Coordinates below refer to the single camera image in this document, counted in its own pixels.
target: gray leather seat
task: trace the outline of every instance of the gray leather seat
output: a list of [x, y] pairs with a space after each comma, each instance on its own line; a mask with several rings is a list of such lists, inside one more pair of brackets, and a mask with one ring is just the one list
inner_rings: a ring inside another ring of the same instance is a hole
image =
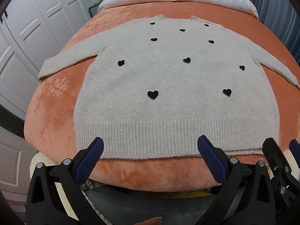
[[[225, 218], [234, 214], [243, 190], [238, 190]], [[109, 185], [89, 190], [86, 194], [113, 225], [133, 225], [153, 217], [162, 217], [163, 225], [195, 225], [216, 198], [216, 195], [176, 199], [146, 198], [121, 192]]]

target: blue textured pad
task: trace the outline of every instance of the blue textured pad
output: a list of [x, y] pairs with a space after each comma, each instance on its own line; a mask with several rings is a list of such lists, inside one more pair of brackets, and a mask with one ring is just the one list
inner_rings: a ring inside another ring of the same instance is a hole
[[220, 184], [224, 184], [227, 180], [226, 168], [213, 148], [202, 136], [198, 138], [197, 146], [214, 180]]
[[101, 157], [104, 150], [104, 143], [101, 138], [93, 144], [88, 153], [84, 156], [75, 170], [75, 183], [77, 185], [84, 184], [90, 177], [95, 165]]
[[298, 144], [297, 140], [294, 139], [289, 143], [289, 150], [293, 154], [295, 161], [300, 168], [300, 145]]

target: ribbed hem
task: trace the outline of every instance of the ribbed hem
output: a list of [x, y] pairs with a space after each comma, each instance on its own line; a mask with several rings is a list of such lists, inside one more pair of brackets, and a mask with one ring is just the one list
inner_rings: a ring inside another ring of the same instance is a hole
[[104, 141], [101, 158], [151, 159], [197, 156], [197, 140], [206, 135], [228, 155], [261, 154], [266, 138], [279, 140], [279, 121], [223, 117], [172, 121], [74, 121], [77, 150], [87, 148], [95, 137]]

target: heart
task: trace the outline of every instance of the heart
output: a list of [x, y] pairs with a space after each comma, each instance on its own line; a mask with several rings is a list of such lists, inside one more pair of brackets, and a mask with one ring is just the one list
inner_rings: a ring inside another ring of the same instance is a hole
[[183, 61], [184, 61], [185, 63], [190, 63], [190, 62], [191, 62], [191, 59], [190, 59], [190, 58], [185, 58]]
[[224, 89], [223, 90], [223, 93], [225, 94], [225, 95], [227, 95], [227, 96], [230, 96], [231, 95], [231, 89]]
[[158, 96], [158, 91], [148, 91], [148, 96], [154, 100]]
[[121, 67], [125, 63], [125, 60], [118, 61], [118, 65]]

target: sweater's left sleeve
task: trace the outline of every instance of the sweater's left sleeve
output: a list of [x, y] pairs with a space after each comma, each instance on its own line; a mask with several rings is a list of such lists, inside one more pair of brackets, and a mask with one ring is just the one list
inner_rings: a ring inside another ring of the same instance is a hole
[[249, 54], [253, 58], [255, 58], [261, 65], [280, 74], [289, 83], [291, 83], [292, 85], [300, 89], [300, 85], [298, 83], [296, 76], [293, 75], [293, 73], [288, 69], [288, 67], [286, 67], [281, 61], [279, 61], [276, 57], [271, 55], [265, 49], [261, 48], [260, 46], [252, 42], [247, 37], [239, 35], [233, 31], [231, 32], [232, 32], [232, 37], [234, 37], [234, 39], [236, 40], [239, 40], [239, 42], [247, 48]]

